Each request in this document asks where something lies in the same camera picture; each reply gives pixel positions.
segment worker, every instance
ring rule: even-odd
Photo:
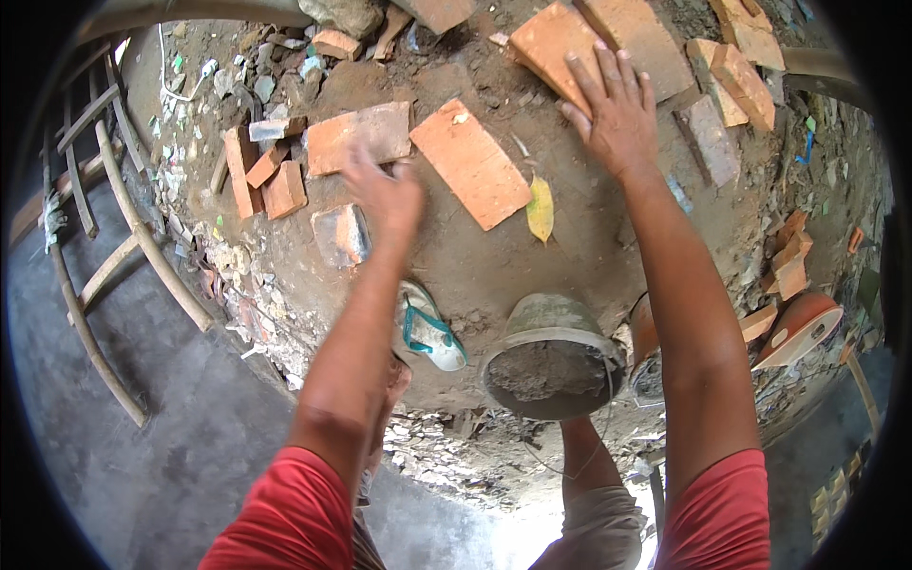
[[[738,319],[710,252],[658,168],[656,102],[624,50],[594,45],[601,77],[566,63],[592,110],[560,110],[623,188],[662,347],[667,513],[656,568],[769,566],[767,481]],[[201,568],[383,568],[360,514],[389,414],[411,380],[389,340],[423,191],[363,148],[343,175],[376,228],[342,315],[319,349],[285,447]],[[533,568],[634,568],[643,516],[588,417],[565,420],[563,535]]]

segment dirt ground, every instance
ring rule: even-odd
[[[394,337],[393,347],[415,372],[404,396],[403,414],[411,414],[413,419],[426,412],[439,414],[423,420],[424,424],[436,422],[434,426],[442,426],[447,437],[459,442],[453,449],[460,449],[461,464],[474,473],[469,479],[483,482],[481,487],[507,510],[559,489],[560,476],[533,457],[527,445],[548,467],[559,470],[560,434],[556,424],[517,419],[487,397],[476,368],[482,354],[500,336],[507,316],[525,295],[562,292],[577,297],[610,335],[626,322],[632,305],[646,291],[639,251],[617,184],[586,155],[579,137],[554,106],[555,93],[487,39],[498,31],[512,33],[547,4],[545,0],[480,3],[466,23],[448,32],[427,55],[406,50],[403,34],[385,66],[365,61],[363,56],[356,62],[331,61],[313,103],[296,105],[296,94],[290,94],[300,89],[296,70],[302,53],[277,48],[275,61],[269,64],[277,87],[264,109],[268,114],[286,104],[292,114],[306,114],[308,122],[314,124],[342,112],[411,99],[413,124],[417,125],[442,103],[459,97],[526,180],[535,172],[550,182],[556,212],[554,239],[542,245],[529,232],[522,211],[483,232],[420,153],[413,152],[428,201],[410,258],[409,277],[431,293],[465,346],[469,365],[458,372],[442,372],[424,356],[406,350],[401,339]],[[796,27],[792,28],[772,9],[772,3],[760,0],[760,4],[783,45],[825,46],[823,30],[816,22],[805,25],[797,8]],[[691,37],[720,39],[719,23],[706,0],[654,0],[650,5],[680,44]],[[255,67],[257,47],[275,31],[262,24],[201,20],[186,22],[185,36],[176,37],[172,34],[176,25],[163,25],[169,62],[165,77],[173,77],[171,62],[179,53],[184,60],[182,71],[187,74],[185,94],[210,57],[232,73],[238,70],[232,63],[238,54]],[[368,38],[365,46],[371,44]],[[172,118],[161,123],[161,136],[157,138],[146,126],[152,116],[163,120],[161,55],[154,27],[131,39],[122,66],[130,86],[130,111],[150,149],[152,169],[163,172],[182,167],[187,176],[173,202],[167,198],[167,185],[160,177],[158,198],[165,219],[170,212],[178,215],[184,225],[193,228],[201,249],[241,246],[249,252],[255,270],[248,275],[234,274],[236,267],[232,265],[226,277],[239,292],[254,297],[260,307],[276,317],[277,330],[268,331],[271,339],[267,354],[279,371],[303,377],[357,275],[357,268],[338,271],[324,265],[310,226],[314,212],[348,202],[341,176],[307,177],[309,204],[288,218],[269,222],[257,215],[241,221],[229,181],[221,193],[212,194],[207,189],[221,150],[221,135],[244,119],[238,99],[229,95],[219,100],[212,79],[205,79],[200,95],[187,104],[183,129]],[[248,85],[253,85],[255,78],[256,72],[251,69]],[[762,295],[756,285],[769,264],[763,251],[766,231],[771,216],[778,213],[784,218],[795,208],[811,213],[807,224],[814,239],[807,258],[811,288],[833,295],[847,309],[840,330],[798,366],[755,375],[764,440],[771,440],[812,407],[833,377],[834,354],[842,347],[848,326],[856,320],[855,287],[861,268],[878,266],[876,252],[863,250],[850,258],[845,254],[845,244],[855,225],[878,241],[880,217],[890,195],[885,154],[870,117],[860,109],[834,100],[831,104],[828,98],[786,92],[789,105],[777,107],[775,131],[763,133],[749,126],[729,129],[741,149],[741,177],[722,188],[710,187],[700,176],[671,114],[696,92],[695,86],[691,92],[659,105],[659,166],[677,179],[692,200],[691,220],[706,241],[739,316],[774,301]],[[526,94],[533,96],[531,101],[529,97],[523,99]],[[816,117],[818,136],[811,164],[803,166],[792,156],[783,161],[786,139],[803,146],[808,107],[815,116],[821,115]],[[790,114],[793,128],[786,131]],[[523,156],[514,138],[528,149],[529,158]],[[171,159],[165,158],[166,147]],[[306,149],[300,141],[293,146],[292,157],[306,164]],[[784,163],[789,167],[782,182]],[[274,275],[275,280],[264,281],[268,275]],[[235,292],[232,295],[236,302],[239,297]],[[231,307],[230,300],[224,320],[236,324],[233,321],[238,315]],[[753,353],[762,342],[755,344]],[[595,423],[602,430],[607,422],[606,442],[616,455],[618,467],[623,473],[634,473],[637,457],[664,447],[663,418],[661,407],[638,409],[630,394],[624,392],[595,415]],[[406,415],[402,420],[411,421]],[[473,422],[471,430],[464,429],[467,420]],[[390,445],[394,435],[390,436]],[[396,457],[394,450],[388,451]],[[474,484],[459,485],[460,492],[472,489]],[[490,502],[480,504],[492,506]]]

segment bucket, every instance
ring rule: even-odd
[[[511,391],[491,383],[489,365],[502,353],[521,345],[553,340],[597,350],[605,364],[606,378],[610,381],[597,393],[558,391],[547,398],[532,400],[518,399]],[[568,420],[596,411],[621,390],[624,362],[617,345],[605,338],[588,307],[564,295],[533,293],[516,304],[507,319],[503,337],[484,355],[479,370],[484,388],[502,406],[527,418]]]
[[[649,293],[644,293],[630,311],[630,335],[633,337],[633,371],[630,373],[633,400],[640,408],[664,404],[662,350],[658,345]]]

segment hand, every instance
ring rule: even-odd
[[[411,242],[418,230],[424,191],[411,164],[399,161],[390,178],[370,158],[364,143],[352,145],[342,169],[355,203],[378,225],[379,239],[405,238]]]
[[[592,108],[593,119],[590,121],[583,111],[568,101],[559,101],[558,108],[579,131],[589,151],[616,178],[632,171],[655,168],[658,156],[656,97],[649,75],[641,73],[637,82],[628,52],[621,49],[615,54],[602,40],[596,42],[595,52],[602,70],[602,77],[598,79],[589,76],[573,52],[565,56],[576,84]]]

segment yellow leaf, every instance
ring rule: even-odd
[[[548,183],[533,175],[532,201],[525,205],[525,215],[529,220],[529,231],[532,235],[547,244],[551,231],[554,229],[554,200],[551,197],[551,187]]]

